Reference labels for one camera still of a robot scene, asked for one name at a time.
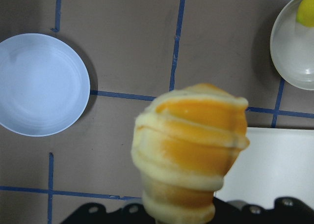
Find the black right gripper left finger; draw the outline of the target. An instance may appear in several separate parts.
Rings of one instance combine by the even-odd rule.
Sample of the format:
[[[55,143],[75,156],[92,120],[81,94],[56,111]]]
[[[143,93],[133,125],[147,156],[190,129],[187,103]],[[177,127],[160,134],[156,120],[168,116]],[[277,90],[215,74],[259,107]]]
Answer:
[[[113,212],[99,203],[87,203],[70,214],[63,224],[155,224],[140,203],[127,204]]]

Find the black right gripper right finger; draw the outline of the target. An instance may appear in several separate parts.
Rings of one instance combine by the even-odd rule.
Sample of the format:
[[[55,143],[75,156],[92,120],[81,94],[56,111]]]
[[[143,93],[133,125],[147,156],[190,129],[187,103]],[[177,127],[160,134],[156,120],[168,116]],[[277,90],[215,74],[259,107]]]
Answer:
[[[214,198],[213,224],[312,224],[314,210],[303,201],[290,197],[278,197],[273,207],[265,209],[242,200],[224,202]]]

